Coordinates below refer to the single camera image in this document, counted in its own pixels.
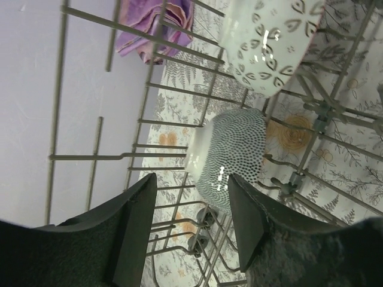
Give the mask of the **grey dotted bowl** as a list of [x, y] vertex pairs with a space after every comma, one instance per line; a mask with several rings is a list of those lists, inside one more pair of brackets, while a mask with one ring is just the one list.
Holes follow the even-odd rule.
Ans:
[[226, 110], [194, 129], [185, 170], [204, 201], [230, 215], [229, 176], [235, 173], [255, 184], [262, 169], [265, 146], [266, 122], [260, 110]]

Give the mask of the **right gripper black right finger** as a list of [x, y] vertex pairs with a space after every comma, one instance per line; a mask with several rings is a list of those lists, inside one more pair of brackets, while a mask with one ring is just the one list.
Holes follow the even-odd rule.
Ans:
[[382, 218], [337, 227], [228, 181], [240, 270], [248, 286], [381, 286]]

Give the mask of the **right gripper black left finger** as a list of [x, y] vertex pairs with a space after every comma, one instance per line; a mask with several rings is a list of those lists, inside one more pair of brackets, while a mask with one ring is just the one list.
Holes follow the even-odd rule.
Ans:
[[151, 173], [59, 225], [1, 222], [1, 285], [139, 286], [156, 196]]

